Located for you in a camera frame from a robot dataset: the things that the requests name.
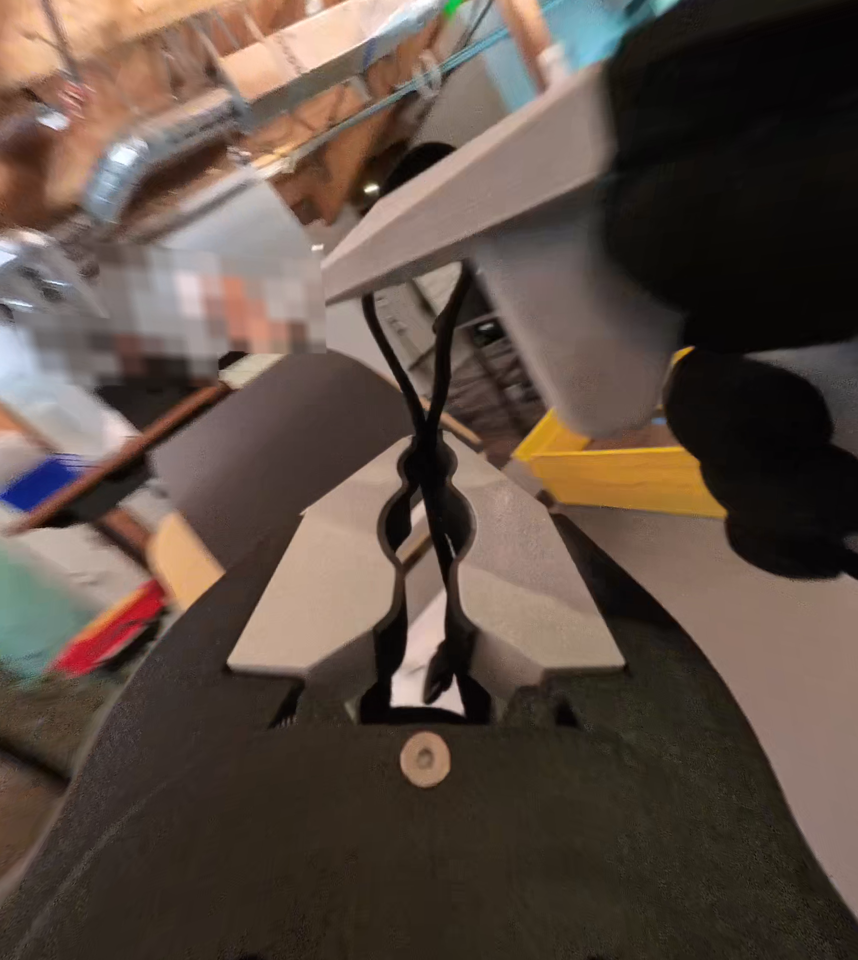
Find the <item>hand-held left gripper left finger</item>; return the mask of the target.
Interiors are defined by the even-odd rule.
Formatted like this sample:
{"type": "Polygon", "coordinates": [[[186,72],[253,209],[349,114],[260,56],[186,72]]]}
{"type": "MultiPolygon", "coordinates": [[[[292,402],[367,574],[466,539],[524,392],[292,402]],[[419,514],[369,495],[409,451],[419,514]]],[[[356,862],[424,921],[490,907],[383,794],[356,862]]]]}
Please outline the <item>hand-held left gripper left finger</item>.
{"type": "Polygon", "coordinates": [[[411,534],[414,438],[402,438],[303,511],[227,659],[236,674],[387,705],[406,652],[398,549],[411,534]]]}

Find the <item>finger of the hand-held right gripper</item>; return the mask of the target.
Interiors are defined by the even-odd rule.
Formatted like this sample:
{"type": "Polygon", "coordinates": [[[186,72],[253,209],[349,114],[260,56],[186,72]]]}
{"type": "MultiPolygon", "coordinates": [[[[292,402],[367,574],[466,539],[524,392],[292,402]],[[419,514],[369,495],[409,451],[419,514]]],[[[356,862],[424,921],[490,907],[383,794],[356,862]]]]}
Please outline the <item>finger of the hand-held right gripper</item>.
{"type": "Polygon", "coordinates": [[[482,236],[480,282],[547,406],[608,438],[646,424],[683,315],[647,293],[603,245],[600,189],[585,186],[482,236]]]}
{"type": "Polygon", "coordinates": [[[614,149],[597,63],[382,196],[323,260],[326,305],[466,256],[484,235],[585,190],[607,171],[614,149]]]}

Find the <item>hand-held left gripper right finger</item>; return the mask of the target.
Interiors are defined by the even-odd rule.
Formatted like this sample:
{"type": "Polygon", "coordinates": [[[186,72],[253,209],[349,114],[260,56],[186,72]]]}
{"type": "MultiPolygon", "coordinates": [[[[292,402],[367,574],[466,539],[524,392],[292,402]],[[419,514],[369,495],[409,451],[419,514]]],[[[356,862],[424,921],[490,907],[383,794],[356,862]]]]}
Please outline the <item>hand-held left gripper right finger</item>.
{"type": "Polygon", "coordinates": [[[436,681],[466,679],[507,702],[518,690],[627,662],[548,508],[459,439],[441,439],[445,637],[436,681]]]}

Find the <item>person's right forearm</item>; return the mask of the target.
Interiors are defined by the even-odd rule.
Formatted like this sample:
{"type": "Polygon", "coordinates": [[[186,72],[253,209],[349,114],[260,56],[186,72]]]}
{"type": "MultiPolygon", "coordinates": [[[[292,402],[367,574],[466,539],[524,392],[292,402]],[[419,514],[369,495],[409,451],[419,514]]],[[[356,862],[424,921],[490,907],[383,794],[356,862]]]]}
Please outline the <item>person's right forearm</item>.
{"type": "Polygon", "coordinates": [[[752,354],[858,336],[858,1],[678,2],[604,66],[611,259],[752,354]]]}

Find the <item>person's right hand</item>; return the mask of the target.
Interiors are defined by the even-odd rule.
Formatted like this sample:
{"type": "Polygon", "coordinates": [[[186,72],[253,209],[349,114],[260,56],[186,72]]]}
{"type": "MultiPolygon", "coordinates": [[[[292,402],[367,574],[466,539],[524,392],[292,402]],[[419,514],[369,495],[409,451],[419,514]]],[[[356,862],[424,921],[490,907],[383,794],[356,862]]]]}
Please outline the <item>person's right hand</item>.
{"type": "Polygon", "coordinates": [[[791,580],[858,580],[858,457],[802,376],[694,349],[675,363],[664,410],[725,512],[731,549],[791,580]]]}

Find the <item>yellow plastic bin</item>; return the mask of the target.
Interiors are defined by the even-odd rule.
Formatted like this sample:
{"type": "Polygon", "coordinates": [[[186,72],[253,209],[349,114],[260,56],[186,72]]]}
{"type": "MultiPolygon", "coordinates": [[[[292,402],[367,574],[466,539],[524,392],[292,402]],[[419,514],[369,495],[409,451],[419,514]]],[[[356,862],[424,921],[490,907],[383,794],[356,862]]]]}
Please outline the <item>yellow plastic bin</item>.
{"type": "Polygon", "coordinates": [[[667,426],[661,401],[643,426],[606,438],[579,435],[550,410],[512,458],[564,506],[725,517],[702,480],[698,460],[667,426]]]}

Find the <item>wooden board with black mat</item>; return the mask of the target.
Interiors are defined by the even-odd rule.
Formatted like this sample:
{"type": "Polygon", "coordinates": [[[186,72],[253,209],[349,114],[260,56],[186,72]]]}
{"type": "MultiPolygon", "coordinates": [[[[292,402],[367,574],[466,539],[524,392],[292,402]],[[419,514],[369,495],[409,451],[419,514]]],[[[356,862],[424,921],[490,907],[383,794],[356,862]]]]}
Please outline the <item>wooden board with black mat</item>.
{"type": "Polygon", "coordinates": [[[184,613],[266,538],[413,432],[387,378],[336,351],[292,354],[148,455],[168,498],[149,565],[184,613]]]}

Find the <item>long red bin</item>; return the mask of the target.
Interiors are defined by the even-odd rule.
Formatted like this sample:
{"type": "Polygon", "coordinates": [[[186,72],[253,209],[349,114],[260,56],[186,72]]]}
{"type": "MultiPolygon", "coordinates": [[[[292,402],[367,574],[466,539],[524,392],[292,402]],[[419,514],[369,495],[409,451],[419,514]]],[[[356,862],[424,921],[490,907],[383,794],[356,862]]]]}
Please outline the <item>long red bin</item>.
{"type": "Polygon", "coordinates": [[[166,594],[150,579],[81,629],[53,657],[47,673],[81,677],[123,654],[166,610],[166,594]]]}

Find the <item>wooden standing desk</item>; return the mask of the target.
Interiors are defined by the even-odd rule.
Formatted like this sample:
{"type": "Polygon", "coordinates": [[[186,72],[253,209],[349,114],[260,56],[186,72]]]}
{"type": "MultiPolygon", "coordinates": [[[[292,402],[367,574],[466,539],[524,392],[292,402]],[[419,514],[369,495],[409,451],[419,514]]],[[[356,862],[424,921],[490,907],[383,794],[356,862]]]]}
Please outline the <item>wooden standing desk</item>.
{"type": "Polygon", "coordinates": [[[40,505],[3,528],[3,535],[13,537],[36,529],[69,526],[97,520],[105,514],[83,515],[79,509],[86,498],[91,498],[106,485],[119,486],[132,479],[139,469],[147,466],[147,455],[180,429],[231,395],[235,389],[222,380],[196,390],[165,414],[153,421],[144,431],[129,438],[118,451],[88,467],[67,486],[45,499],[40,505]]]}

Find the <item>small blue bin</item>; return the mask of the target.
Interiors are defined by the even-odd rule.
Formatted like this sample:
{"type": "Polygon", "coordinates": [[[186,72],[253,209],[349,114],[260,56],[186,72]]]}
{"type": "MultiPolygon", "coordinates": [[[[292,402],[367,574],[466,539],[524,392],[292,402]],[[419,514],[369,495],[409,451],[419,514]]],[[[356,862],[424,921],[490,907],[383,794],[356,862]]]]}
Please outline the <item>small blue bin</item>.
{"type": "Polygon", "coordinates": [[[71,454],[46,457],[0,488],[0,503],[19,513],[30,513],[85,474],[90,464],[71,454]]]}

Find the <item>silver ceiling duct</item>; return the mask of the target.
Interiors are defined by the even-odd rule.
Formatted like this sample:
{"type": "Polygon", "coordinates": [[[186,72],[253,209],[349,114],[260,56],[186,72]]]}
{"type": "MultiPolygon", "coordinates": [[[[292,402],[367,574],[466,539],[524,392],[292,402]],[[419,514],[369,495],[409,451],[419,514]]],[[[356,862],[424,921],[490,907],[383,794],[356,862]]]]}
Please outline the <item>silver ceiling duct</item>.
{"type": "Polygon", "coordinates": [[[137,124],[102,151],[82,194],[82,212],[99,228],[116,226],[157,171],[245,132],[249,119],[228,90],[216,88],[137,124]]]}

